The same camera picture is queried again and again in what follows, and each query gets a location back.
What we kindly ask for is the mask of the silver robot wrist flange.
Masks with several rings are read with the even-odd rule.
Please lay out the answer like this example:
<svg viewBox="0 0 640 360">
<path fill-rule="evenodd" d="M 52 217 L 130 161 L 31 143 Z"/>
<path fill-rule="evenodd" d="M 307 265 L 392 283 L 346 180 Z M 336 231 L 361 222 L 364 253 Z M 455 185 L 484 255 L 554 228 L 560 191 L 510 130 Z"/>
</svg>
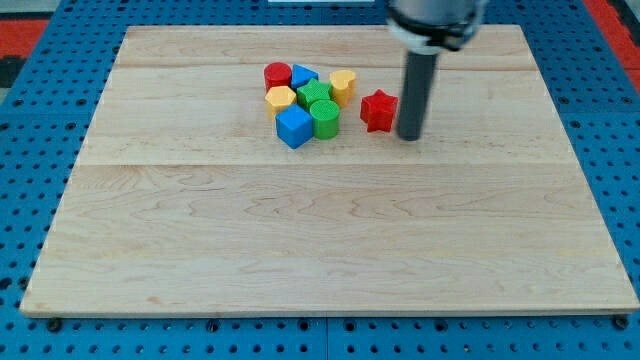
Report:
<svg viewBox="0 0 640 360">
<path fill-rule="evenodd" d="M 394 0 L 388 30 L 410 53 L 459 51 L 483 23 L 486 0 Z"/>
</svg>

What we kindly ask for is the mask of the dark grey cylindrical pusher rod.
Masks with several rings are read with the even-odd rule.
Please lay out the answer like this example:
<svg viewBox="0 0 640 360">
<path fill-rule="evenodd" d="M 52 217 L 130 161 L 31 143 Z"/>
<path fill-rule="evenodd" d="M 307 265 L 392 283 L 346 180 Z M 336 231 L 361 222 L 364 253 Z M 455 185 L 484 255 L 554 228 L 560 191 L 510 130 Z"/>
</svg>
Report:
<svg viewBox="0 0 640 360">
<path fill-rule="evenodd" d="M 396 133 L 405 141 L 419 140 L 429 107 L 438 55 L 408 52 Z"/>
</svg>

